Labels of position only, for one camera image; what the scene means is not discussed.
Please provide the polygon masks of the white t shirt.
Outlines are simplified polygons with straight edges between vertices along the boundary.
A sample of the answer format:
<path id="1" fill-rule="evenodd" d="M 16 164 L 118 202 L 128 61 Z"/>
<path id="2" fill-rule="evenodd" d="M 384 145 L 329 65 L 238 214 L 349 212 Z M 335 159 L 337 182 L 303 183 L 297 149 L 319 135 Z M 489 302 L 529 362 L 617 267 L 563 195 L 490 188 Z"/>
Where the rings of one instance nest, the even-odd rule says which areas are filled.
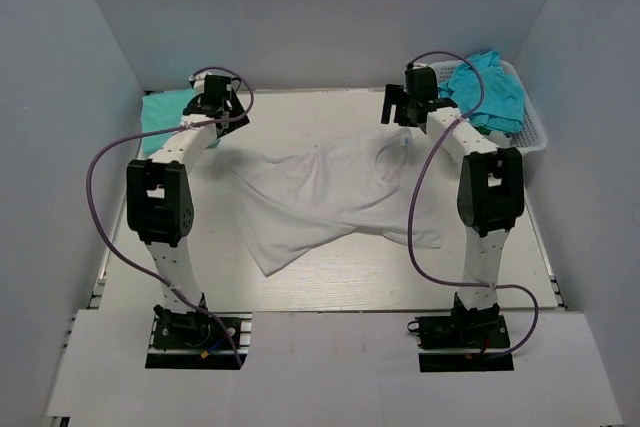
<path id="1" fill-rule="evenodd" d="M 440 247 L 434 195 L 410 204 L 428 151 L 408 128 L 376 128 L 301 153 L 229 152 L 236 222 L 262 273 L 271 276 L 356 232 L 418 249 Z"/>

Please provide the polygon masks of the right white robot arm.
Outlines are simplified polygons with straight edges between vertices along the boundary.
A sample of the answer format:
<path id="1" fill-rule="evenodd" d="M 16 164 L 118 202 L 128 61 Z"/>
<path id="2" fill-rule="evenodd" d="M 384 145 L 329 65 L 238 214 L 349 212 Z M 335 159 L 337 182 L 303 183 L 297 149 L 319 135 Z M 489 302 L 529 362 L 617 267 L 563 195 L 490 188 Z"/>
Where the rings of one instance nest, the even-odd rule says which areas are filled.
<path id="1" fill-rule="evenodd" d="M 438 94 L 436 72 L 413 63 L 403 85 L 385 86 L 381 122 L 417 127 L 444 149 L 459 169 L 457 212 L 466 228 L 462 279 L 456 283 L 451 321 L 453 337 L 472 346 L 484 338 L 482 314 L 499 310 L 497 285 L 502 252 L 516 220 L 524 212 L 520 151 L 501 148 L 464 118 L 457 104 Z"/>

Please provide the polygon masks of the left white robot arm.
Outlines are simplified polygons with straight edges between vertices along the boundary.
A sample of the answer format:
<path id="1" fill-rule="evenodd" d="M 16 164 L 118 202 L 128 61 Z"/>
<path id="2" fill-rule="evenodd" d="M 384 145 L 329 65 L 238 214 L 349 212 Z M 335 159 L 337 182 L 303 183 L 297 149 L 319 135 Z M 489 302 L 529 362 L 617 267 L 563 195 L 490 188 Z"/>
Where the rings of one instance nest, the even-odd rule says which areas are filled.
<path id="1" fill-rule="evenodd" d="M 127 223 L 162 278 L 164 308 L 184 314 L 177 334 L 188 345 L 199 346 L 209 339 L 212 324 L 195 312 L 206 307 L 206 297 L 196 281 L 187 241 L 195 219 L 189 172 L 207 148 L 246 126 L 249 118 L 237 95 L 237 76 L 202 70 L 189 82 L 194 96 L 182 111 L 178 130 L 148 158 L 127 166 Z"/>

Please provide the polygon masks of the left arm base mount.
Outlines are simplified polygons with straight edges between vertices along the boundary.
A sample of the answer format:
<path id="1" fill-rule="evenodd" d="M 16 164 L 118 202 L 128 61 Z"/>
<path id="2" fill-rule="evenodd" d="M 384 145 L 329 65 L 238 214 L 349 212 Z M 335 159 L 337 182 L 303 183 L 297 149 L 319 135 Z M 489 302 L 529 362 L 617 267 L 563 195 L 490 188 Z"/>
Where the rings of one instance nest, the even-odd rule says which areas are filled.
<path id="1" fill-rule="evenodd" d="M 145 368 L 153 370 L 236 371 L 246 360 L 252 318 L 222 315 L 224 327 L 199 312 L 154 307 Z"/>

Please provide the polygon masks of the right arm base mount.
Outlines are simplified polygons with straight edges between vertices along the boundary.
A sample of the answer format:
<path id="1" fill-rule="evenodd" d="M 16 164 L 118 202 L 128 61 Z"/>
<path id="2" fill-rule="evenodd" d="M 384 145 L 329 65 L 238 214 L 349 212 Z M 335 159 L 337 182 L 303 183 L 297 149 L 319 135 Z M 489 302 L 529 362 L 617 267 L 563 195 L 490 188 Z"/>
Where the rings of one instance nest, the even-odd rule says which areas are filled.
<path id="1" fill-rule="evenodd" d="M 422 373 L 509 372 L 514 369 L 509 333 L 500 307 L 468 310 L 459 298 L 447 315 L 416 317 L 407 331 L 417 337 Z"/>

